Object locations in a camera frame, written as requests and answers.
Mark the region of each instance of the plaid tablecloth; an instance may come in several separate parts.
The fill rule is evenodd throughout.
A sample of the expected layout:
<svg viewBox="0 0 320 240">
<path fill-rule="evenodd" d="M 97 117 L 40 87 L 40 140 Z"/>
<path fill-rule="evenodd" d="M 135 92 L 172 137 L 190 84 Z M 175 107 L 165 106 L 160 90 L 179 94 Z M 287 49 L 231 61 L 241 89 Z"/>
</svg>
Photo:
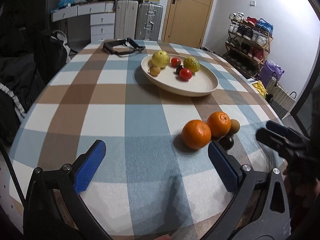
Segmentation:
<svg viewBox="0 0 320 240">
<path fill-rule="evenodd" d="M 107 145 L 81 197 L 114 239 L 200 239 L 230 202 L 207 147 L 191 152 L 179 137 L 190 120 L 215 111 L 237 119 L 241 128 L 229 151 L 241 164 L 267 171 L 268 150 L 255 132 L 279 122 L 260 94 L 222 58 L 181 45 L 138 41 L 141 54 L 119 57 L 91 43 L 48 84 L 14 140 L 10 157 L 24 194 L 33 169 L 73 163 L 96 139 Z M 188 57 L 212 70 L 218 89 L 202 98 L 159 89 L 144 76 L 142 59 L 158 50 Z M 276 158 L 276 165 L 282 160 Z M 10 195 L 19 197 L 10 183 Z"/>
</svg>

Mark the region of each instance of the white plate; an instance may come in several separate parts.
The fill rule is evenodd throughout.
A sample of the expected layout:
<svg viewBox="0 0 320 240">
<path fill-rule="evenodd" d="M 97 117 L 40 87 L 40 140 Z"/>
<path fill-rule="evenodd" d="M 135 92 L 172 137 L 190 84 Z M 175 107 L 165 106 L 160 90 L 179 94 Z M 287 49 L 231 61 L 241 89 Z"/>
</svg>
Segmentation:
<svg viewBox="0 0 320 240">
<path fill-rule="evenodd" d="M 169 56 L 170 60 L 176 57 L 179 58 L 182 63 L 185 59 L 185 57 L 173 54 L 169 54 Z M 169 65 L 165 69 L 162 69 L 157 77 L 153 77 L 149 74 L 149 68 L 152 66 L 151 57 L 152 56 L 147 56 L 142 60 L 141 68 L 152 83 L 164 90 L 182 96 L 202 97 L 210 94 L 219 85 L 216 75 L 203 65 L 201 65 L 200 71 L 195 73 L 187 82 L 181 81 L 179 76 L 176 75 L 176 69 Z"/>
</svg>

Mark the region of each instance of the door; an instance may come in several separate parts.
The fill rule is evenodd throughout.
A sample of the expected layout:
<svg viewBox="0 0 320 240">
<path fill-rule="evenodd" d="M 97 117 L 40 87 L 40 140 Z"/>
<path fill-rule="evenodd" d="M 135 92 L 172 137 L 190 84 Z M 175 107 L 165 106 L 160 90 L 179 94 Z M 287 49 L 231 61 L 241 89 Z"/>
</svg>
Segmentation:
<svg viewBox="0 0 320 240">
<path fill-rule="evenodd" d="M 212 0 L 171 0 L 164 42 L 198 48 Z"/>
</svg>

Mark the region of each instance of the human hand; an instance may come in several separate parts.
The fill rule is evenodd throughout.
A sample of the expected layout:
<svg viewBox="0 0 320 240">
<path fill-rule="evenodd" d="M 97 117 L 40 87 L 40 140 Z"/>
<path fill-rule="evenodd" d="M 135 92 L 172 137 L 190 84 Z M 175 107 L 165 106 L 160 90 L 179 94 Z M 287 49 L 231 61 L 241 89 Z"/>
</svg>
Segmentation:
<svg viewBox="0 0 320 240">
<path fill-rule="evenodd" d="M 156 238 L 155 240 L 170 240 L 171 237 L 169 235 L 164 235 Z"/>
</svg>

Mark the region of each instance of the woven basket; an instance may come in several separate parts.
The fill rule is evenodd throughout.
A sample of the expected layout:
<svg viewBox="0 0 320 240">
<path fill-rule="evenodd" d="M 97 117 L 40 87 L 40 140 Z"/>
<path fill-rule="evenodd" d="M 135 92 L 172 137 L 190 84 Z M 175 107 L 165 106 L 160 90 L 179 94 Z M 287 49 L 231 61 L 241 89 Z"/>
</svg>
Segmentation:
<svg viewBox="0 0 320 240">
<path fill-rule="evenodd" d="M 278 117 L 282 119 L 296 102 L 295 98 L 297 93 L 292 92 L 296 94 L 295 97 L 291 96 L 292 93 L 288 94 L 284 87 L 278 82 L 277 76 L 271 77 L 266 89 L 268 94 L 273 95 L 270 104 L 272 109 L 276 112 Z"/>
</svg>

